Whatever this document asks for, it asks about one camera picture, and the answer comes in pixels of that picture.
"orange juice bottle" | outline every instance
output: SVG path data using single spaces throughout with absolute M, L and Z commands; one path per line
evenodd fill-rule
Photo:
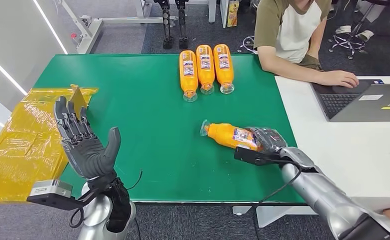
M 212 94 L 214 92 L 214 57 L 211 47 L 199 45 L 196 48 L 196 65 L 198 68 L 198 80 L 201 84 L 201 93 Z
M 214 47 L 214 65 L 217 81 L 221 84 L 220 92 L 230 94 L 235 90 L 234 67 L 232 66 L 231 52 L 225 44 Z
M 261 148 L 260 142 L 252 132 L 228 123 L 216 124 L 204 120 L 199 133 L 201 136 L 214 139 L 220 145 L 233 149 L 241 147 L 258 151 Z
M 183 99 L 189 103 L 197 100 L 198 74 L 195 53 L 184 50 L 179 55 L 180 87 L 183 90 Z

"green table mat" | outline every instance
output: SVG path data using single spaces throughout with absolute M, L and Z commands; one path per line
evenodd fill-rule
M 274 76 L 262 71 L 254 55 L 235 54 L 235 91 L 182 99 L 177 54 L 56 55 L 35 88 L 70 84 L 98 87 L 88 118 L 103 144 L 111 127 L 121 132 L 115 170 L 133 201 L 253 202 L 284 184 L 275 165 L 254 166 L 233 158 L 234 150 L 200 136 L 204 119 L 237 127 L 277 129 L 290 146 L 296 142 Z M 70 166 L 61 180 L 79 197 L 85 182 Z M 269 199 L 303 203 L 291 187 Z

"t-shirt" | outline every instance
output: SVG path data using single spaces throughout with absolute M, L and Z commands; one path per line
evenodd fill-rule
M 307 11 L 294 0 L 261 0 L 257 9 L 254 47 L 271 46 L 276 55 L 300 63 L 309 49 L 309 40 L 328 16 L 332 0 L 311 0 Z

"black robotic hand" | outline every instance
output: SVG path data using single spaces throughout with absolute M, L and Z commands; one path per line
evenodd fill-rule
M 285 139 L 275 129 L 267 127 L 247 127 L 261 144 L 261 151 L 265 154 L 276 154 L 281 148 L 288 146 Z
M 108 133 L 108 144 L 104 148 L 94 134 L 86 116 L 86 108 L 80 109 L 80 119 L 74 110 L 74 103 L 60 96 L 54 104 L 57 128 L 68 162 L 83 178 L 102 177 L 114 171 L 114 163 L 122 138 L 119 129 L 113 127 Z

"floor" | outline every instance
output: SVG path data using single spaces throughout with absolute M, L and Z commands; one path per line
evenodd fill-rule
M 135 17 L 135 9 L 123 0 L 68 0 L 77 15 L 93 17 Z M 161 9 L 148 3 L 146 13 L 160 16 Z M 189 47 L 199 44 L 226 43 L 233 53 L 247 53 L 240 48 L 242 40 L 254 33 L 254 18 L 249 12 L 240 14 L 238 26 L 222 28 L 217 8 L 216 23 L 208 24 L 206 5 L 189 5 L 187 8 L 187 34 Z M 58 14 L 70 33 L 78 32 L 66 12 L 59 7 Z M 390 27 L 387 36 L 376 36 L 366 47 L 368 53 L 358 54 L 354 60 L 346 58 L 341 49 L 333 53 L 327 48 L 327 38 L 335 29 L 329 20 L 320 50 L 320 61 L 325 70 L 352 71 L 358 76 L 390 76 Z M 163 27 L 161 24 L 105 25 L 92 53 L 178 53 L 174 48 L 161 48 Z M 175 38 L 179 29 L 172 29 Z M 34 204 L 0 204 L 0 240 L 73 240 L 79 229 L 68 226 L 70 212 Z M 232 214 L 231 206 L 192 205 L 138 205 L 137 219 L 143 240 L 255 240 L 253 211 L 242 216 Z M 264 240 L 332 240 L 333 237 L 318 216 L 285 216 L 271 225 L 259 229 Z M 128 239 L 138 239 L 133 226 Z

